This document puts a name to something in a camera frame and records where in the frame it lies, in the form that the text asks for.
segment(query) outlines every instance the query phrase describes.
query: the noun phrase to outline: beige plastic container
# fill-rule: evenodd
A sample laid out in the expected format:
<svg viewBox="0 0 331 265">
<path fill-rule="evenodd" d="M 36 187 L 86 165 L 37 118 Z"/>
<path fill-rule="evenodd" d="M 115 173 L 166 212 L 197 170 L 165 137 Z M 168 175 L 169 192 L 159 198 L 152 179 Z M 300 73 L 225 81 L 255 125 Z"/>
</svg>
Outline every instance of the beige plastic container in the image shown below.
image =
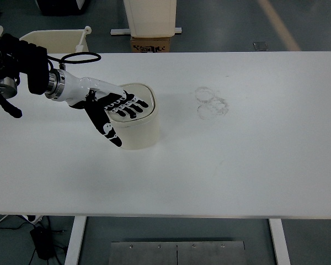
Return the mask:
<svg viewBox="0 0 331 265">
<path fill-rule="evenodd" d="M 159 138 L 159 119 L 153 90 L 144 84 L 126 84 L 122 87 L 127 93 L 141 98 L 149 107 L 142 113 L 137 113 L 136 119 L 108 112 L 110 122 L 121 139 L 121 148 L 137 150 L 154 145 Z"/>
<path fill-rule="evenodd" d="M 49 54 L 72 54 L 88 51 L 86 35 L 91 32 L 89 26 L 84 29 L 37 30 L 22 36 L 20 40 L 45 47 Z"/>
<path fill-rule="evenodd" d="M 124 6 L 131 36 L 174 36 L 177 0 L 124 0 Z"/>
</svg>

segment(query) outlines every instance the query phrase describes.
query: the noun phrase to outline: white crate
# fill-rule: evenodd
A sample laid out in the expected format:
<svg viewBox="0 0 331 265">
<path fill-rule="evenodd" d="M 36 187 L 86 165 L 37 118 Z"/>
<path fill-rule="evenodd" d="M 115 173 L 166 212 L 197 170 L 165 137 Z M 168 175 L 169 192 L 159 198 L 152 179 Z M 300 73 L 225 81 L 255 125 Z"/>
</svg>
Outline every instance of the white crate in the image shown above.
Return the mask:
<svg viewBox="0 0 331 265">
<path fill-rule="evenodd" d="M 37 30 L 22 36 L 20 40 L 45 47 L 50 54 L 72 54 L 88 51 L 86 35 L 91 32 L 89 26 L 84 29 Z"/>
</svg>

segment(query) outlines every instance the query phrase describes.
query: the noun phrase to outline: table top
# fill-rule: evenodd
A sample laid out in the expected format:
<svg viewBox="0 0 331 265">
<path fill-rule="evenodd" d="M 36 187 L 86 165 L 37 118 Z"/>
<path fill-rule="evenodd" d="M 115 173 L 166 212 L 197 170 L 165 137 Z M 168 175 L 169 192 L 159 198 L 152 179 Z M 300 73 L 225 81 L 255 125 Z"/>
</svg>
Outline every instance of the table top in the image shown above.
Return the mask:
<svg viewBox="0 0 331 265">
<path fill-rule="evenodd" d="M 102 54 L 77 77 L 144 83 L 161 136 L 115 147 L 84 110 L 0 107 L 0 213 L 331 218 L 331 52 Z"/>
</svg>

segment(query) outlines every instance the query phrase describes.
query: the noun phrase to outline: metal floor panel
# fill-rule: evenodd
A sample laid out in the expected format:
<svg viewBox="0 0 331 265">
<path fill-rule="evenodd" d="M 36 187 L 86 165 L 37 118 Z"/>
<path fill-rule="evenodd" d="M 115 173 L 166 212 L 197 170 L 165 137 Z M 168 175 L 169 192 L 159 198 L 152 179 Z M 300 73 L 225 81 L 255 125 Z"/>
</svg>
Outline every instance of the metal floor panel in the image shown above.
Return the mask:
<svg viewBox="0 0 331 265">
<path fill-rule="evenodd" d="M 246 265 L 243 241 L 112 242 L 109 265 Z"/>
</svg>

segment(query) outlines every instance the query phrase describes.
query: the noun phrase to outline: concrete floor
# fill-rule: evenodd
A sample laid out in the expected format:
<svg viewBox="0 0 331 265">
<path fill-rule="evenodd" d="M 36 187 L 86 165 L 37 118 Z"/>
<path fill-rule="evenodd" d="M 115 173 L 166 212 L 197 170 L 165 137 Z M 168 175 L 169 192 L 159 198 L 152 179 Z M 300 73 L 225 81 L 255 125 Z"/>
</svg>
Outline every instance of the concrete floor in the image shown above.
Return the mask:
<svg viewBox="0 0 331 265">
<path fill-rule="evenodd" d="M 0 25 L 21 37 L 34 30 L 92 28 L 90 51 L 130 52 L 130 36 L 111 36 L 111 29 L 128 28 L 122 1 L 90 0 L 84 14 L 42 16 L 34 0 L 0 1 Z M 171 52 L 248 51 L 264 41 L 270 51 L 331 51 L 331 0 L 208 0 L 177 3 L 181 35 L 171 39 Z M 55 235 L 66 245 L 73 218 L 53 216 Z M 18 226 L 15 216 L 2 227 Z M 331 264 L 331 220 L 283 220 L 292 265 Z M 0 230 L 0 264 L 28 264 L 34 245 L 30 225 Z M 275 264 L 267 220 L 88 218 L 80 264 L 108 264 L 110 242 L 151 240 L 244 240 L 248 264 Z M 58 251 L 61 261 L 65 255 Z M 32 264 L 46 264 L 33 259 Z M 58 264 L 55 259 L 49 264 Z"/>
</svg>

